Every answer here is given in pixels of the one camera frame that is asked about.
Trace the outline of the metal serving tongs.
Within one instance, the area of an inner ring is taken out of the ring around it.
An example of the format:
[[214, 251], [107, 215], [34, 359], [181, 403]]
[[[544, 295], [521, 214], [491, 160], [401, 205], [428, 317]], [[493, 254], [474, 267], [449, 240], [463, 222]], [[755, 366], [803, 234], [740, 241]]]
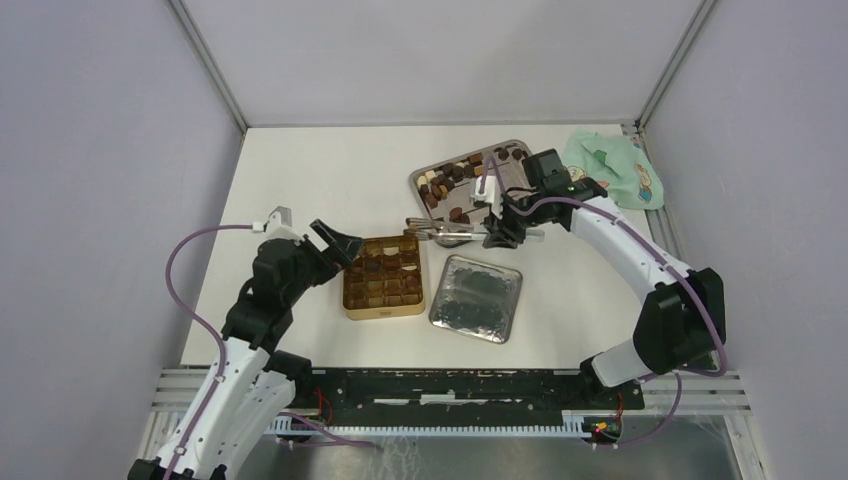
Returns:
[[[487, 235], [486, 228], [480, 225], [454, 223], [439, 220], [428, 220], [424, 218], [407, 218], [406, 228], [403, 232], [412, 235], [420, 241], [436, 241], [454, 243], [481, 243]], [[542, 242], [545, 232], [539, 229], [530, 229], [525, 240], [530, 242]]]

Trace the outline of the gold chocolate box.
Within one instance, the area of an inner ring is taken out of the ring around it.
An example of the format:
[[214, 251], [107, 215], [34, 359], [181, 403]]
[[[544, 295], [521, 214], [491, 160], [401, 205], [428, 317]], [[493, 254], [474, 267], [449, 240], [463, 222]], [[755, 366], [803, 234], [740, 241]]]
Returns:
[[426, 310], [419, 240], [372, 237], [343, 272], [342, 307], [354, 321], [420, 315]]

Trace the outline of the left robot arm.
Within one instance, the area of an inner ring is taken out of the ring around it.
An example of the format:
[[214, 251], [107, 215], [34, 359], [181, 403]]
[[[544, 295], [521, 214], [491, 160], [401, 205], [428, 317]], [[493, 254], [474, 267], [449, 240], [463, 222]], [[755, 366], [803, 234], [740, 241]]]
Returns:
[[239, 290], [221, 328], [186, 306], [171, 281], [172, 299], [213, 338], [217, 355], [183, 419], [151, 460], [136, 460], [131, 479], [234, 479], [273, 420], [314, 394], [310, 360], [278, 350], [305, 292], [349, 267], [365, 241], [319, 219], [316, 247], [291, 226], [286, 208], [243, 225], [262, 236], [252, 275]]

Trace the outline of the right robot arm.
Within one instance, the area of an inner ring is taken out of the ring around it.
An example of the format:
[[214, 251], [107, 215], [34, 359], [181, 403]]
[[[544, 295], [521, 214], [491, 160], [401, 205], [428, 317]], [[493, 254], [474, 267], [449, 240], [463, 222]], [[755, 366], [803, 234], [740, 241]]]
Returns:
[[524, 159], [522, 167], [528, 185], [523, 197], [514, 198], [496, 161], [483, 163], [471, 197], [490, 209], [484, 247], [515, 249], [532, 229], [560, 225], [592, 246], [642, 303], [628, 339], [581, 362], [580, 400], [602, 408], [619, 386], [677, 370], [724, 375], [728, 359], [719, 274], [711, 268], [695, 271], [644, 237], [597, 181], [573, 179], [555, 150]]

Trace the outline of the silver box lid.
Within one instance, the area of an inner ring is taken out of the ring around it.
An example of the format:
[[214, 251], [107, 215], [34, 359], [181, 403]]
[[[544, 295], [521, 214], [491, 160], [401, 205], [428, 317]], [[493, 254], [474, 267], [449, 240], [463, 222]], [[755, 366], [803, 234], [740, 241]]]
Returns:
[[502, 345], [511, 335], [521, 272], [460, 255], [447, 258], [430, 313], [442, 329]]

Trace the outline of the steel tray with chocolates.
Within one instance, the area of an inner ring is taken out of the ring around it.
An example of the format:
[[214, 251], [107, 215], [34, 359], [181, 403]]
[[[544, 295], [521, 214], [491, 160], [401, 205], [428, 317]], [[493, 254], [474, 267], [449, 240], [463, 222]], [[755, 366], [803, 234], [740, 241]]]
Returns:
[[503, 145], [475, 152], [415, 178], [427, 215], [408, 218], [404, 233], [448, 248], [480, 242], [516, 249], [541, 240], [543, 225], [570, 228], [572, 209], [553, 200], [569, 185], [553, 149], [530, 155]]

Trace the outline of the green printed cloth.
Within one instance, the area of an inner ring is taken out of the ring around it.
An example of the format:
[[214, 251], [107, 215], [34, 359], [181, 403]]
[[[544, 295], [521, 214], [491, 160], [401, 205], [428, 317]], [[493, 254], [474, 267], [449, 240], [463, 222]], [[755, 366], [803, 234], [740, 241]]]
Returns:
[[620, 208], [659, 210], [665, 205], [662, 182], [635, 138], [578, 130], [568, 138], [561, 159], [573, 181], [595, 180]]

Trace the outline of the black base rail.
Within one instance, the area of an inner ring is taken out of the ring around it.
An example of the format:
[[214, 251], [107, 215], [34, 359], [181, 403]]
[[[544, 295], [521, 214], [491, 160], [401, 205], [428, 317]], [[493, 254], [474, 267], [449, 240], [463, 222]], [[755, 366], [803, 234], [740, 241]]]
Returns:
[[576, 370], [314, 368], [291, 409], [335, 427], [554, 427], [569, 412], [645, 407], [634, 382], [608, 391]]

